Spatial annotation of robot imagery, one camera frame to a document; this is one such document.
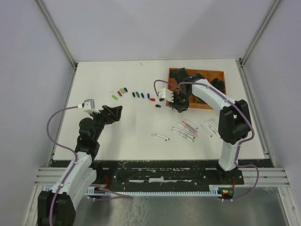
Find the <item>pink highlighter pen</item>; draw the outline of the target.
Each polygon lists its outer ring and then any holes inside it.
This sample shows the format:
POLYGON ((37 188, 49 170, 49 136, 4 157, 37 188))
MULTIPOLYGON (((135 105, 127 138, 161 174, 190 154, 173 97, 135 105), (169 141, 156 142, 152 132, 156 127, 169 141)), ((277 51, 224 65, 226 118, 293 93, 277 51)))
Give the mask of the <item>pink highlighter pen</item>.
POLYGON ((182 121, 182 123, 184 124, 184 126, 186 126, 189 130, 197 133, 197 130, 195 128, 193 128, 192 126, 190 126, 188 123, 186 123, 185 121, 182 121))

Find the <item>magenta capped marker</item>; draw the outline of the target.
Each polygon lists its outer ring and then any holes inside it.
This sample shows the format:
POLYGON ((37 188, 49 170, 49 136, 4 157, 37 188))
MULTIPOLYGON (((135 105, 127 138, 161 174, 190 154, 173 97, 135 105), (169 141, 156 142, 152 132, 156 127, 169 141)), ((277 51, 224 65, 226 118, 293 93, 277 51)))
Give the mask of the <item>magenta capped marker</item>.
POLYGON ((179 132, 179 133, 182 133, 182 134, 184 134, 185 136, 187 136, 187 137, 190 137, 190 138, 192 138, 192 139, 195 139, 196 137, 195 136, 193 136, 193 135, 191 135, 191 134, 188 134, 188 133, 186 133, 186 132, 184 132, 184 131, 182 131, 182 130, 180 130, 180 129, 178 129, 178 128, 172 128, 172 130, 175 130, 175 131, 177 131, 177 132, 179 132))

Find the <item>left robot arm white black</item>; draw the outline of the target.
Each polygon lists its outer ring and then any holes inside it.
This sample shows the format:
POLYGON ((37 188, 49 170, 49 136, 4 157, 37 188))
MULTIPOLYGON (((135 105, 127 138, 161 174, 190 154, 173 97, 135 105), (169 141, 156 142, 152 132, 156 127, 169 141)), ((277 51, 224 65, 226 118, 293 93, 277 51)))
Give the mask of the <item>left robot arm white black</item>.
POLYGON ((92 183, 103 181, 104 172, 93 168, 93 161, 98 154, 98 139, 105 125, 117 122, 121 118, 123 107, 103 105, 96 110, 92 99, 86 100, 71 109, 81 109, 89 114, 79 122, 79 136, 75 149, 65 147, 74 155, 60 179, 49 191, 42 191, 38 196, 39 226, 72 226, 80 200, 92 183))

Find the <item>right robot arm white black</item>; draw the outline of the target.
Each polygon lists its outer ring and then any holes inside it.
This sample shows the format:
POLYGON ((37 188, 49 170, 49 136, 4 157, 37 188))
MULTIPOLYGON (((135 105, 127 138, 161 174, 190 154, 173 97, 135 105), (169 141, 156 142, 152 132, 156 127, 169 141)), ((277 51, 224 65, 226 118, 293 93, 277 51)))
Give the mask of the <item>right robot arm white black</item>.
POLYGON ((223 143, 216 180, 227 184, 233 179, 232 171, 239 167, 241 145, 254 138, 248 103, 243 99, 237 101, 230 98, 223 89, 216 88, 196 70, 171 68, 168 85, 174 89, 167 90, 170 96, 167 101, 179 113, 187 111, 196 103, 191 98, 200 98, 218 115, 218 134, 223 143))

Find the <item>aluminium frame post left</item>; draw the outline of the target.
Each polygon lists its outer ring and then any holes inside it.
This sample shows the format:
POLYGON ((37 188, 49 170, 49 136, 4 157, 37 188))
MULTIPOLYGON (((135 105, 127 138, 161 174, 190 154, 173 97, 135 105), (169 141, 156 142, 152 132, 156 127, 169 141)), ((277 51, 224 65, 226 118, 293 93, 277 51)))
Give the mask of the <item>aluminium frame post left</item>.
POLYGON ((51 32, 53 33, 56 41, 58 42, 59 46, 63 50, 68 61, 70 62, 70 64, 72 65, 73 68, 76 68, 78 63, 72 56, 72 53, 71 53, 63 35, 61 34, 58 26, 56 25, 49 9, 47 8, 45 1, 44 0, 35 0, 34 2, 36 3, 37 7, 39 8, 41 14, 43 15, 46 23, 48 24, 51 32))

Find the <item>aluminium frame post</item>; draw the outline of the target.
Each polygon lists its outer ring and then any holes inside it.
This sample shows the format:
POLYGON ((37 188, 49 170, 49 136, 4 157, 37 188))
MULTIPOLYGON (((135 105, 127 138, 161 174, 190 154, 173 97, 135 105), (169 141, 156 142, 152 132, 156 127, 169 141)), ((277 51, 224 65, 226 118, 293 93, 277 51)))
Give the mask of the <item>aluminium frame post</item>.
POLYGON ((49 9, 47 8, 45 1, 44 0, 35 0, 34 2, 36 3, 37 7, 39 8, 41 14, 43 15, 46 23, 48 24, 51 32, 53 33, 56 41, 58 42, 59 46, 63 50, 68 61, 70 62, 70 64, 72 65, 73 68, 76 68, 78 63, 72 56, 72 53, 71 53, 63 35, 61 34, 58 26, 56 25, 49 9))
POLYGON ((263 36, 264 32, 268 28, 268 25, 272 21, 274 15, 276 14, 282 2, 283 2, 282 0, 273 0, 269 5, 268 10, 266 11, 258 29, 255 32, 255 35, 253 36, 250 44, 248 45, 243 57, 239 60, 241 67, 245 66, 249 61, 252 53, 254 52, 261 37, 263 36))

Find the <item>aluminium frame post right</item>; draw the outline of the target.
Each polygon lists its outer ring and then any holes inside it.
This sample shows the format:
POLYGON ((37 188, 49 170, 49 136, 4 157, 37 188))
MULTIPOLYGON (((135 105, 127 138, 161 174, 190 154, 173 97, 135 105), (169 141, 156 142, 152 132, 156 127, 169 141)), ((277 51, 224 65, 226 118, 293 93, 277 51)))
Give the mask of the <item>aluminium frame post right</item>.
POLYGON ((282 0, 273 0, 269 5, 268 10, 266 11, 258 29, 255 32, 255 35, 253 36, 250 44, 248 45, 243 57, 239 60, 241 67, 245 66, 249 61, 252 53, 254 52, 261 37, 263 36, 264 32, 268 28, 268 25, 272 21, 274 15, 276 14, 282 2, 283 2, 282 0))

